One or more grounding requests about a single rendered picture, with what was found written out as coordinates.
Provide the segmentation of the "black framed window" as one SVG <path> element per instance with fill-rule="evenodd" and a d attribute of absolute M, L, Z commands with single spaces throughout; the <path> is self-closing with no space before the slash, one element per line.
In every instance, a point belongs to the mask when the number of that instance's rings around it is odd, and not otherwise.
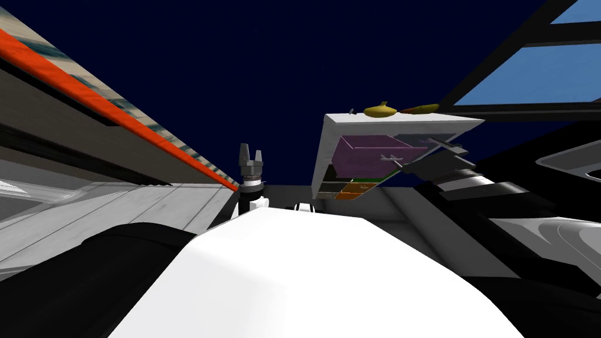
<path fill-rule="evenodd" d="M 545 0 L 442 99 L 440 113 L 601 120 L 601 0 Z"/>

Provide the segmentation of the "white cabinet with drawers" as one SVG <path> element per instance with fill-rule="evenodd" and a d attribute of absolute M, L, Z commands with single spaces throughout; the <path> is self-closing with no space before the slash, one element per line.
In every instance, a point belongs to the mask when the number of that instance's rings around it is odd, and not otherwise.
<path fill-rule="evenodd" d="M 411 146 L 424 146 L 428 150 L 420 160 L 439 146 L 433 138 L 450 141 L 483 123 L 482 119 L 445 114 L 404 114 L 372 118 L 359 114 L 326 114 L 312 180 L 315 199 L 355 200 L 381 183 L 396 175 L 397 168 L 383 178 L 340 178 L 331 159 L 341 136 L 386 135 Z"/>

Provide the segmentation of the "purple drawer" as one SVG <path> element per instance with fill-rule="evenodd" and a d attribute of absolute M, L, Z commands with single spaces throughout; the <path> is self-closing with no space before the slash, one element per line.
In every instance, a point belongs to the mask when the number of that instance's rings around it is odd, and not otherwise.
<path fill-rule="evenodd" d="M 392 161 L 383 161 L 382 156 L 410 163 L 427 150 L 427 147 L 414 147 L 386 135 L 341 136 L 331 163 L 340 178 L 379 179 L 397 169 Z"/>

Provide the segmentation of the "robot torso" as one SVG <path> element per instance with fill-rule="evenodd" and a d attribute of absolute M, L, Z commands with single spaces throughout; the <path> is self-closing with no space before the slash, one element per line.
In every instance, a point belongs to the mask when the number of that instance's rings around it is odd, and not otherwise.
<path fill-rule="evenodd" d="M 196 236 L 109 338 L 523 338 L 362 218 L 258 208 Z"/>

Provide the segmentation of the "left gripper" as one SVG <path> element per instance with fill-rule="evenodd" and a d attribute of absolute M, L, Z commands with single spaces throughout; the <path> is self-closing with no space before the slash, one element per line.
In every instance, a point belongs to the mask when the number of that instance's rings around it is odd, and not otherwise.
<path fill-rule="evenodd" d="M 261 150 L 256 150 L 254 160 L 250 160 L 249 146 L 241 143 L 239 151 L 239 167 L 243 177 L 260 177 L 264 163 Z"/>

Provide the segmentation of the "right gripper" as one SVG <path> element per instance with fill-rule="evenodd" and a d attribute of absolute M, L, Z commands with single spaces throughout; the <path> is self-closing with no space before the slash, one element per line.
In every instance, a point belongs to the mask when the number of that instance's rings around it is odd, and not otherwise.
<path fill-rule="evenodd" d="M 422 180 L 433 180 L 458 170 L 473 169 L 474 164 L 462 158 L 468 150 L 456 144 L 441 143 L 443 151 L 403 165 L 402 173 L 414 174 Z"/>

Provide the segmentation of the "yellow rounded fruit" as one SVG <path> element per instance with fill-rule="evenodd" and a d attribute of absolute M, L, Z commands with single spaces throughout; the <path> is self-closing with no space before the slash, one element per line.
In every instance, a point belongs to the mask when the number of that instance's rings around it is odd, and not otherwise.
<path fill-rule="evenodd" d="M 377 106 L 368 107 L 363 111 L 363 114 L 372 118 L 391 117 L 397 113 L 397 110 L 388 106 L 386 101 L 381 102 Z"/>

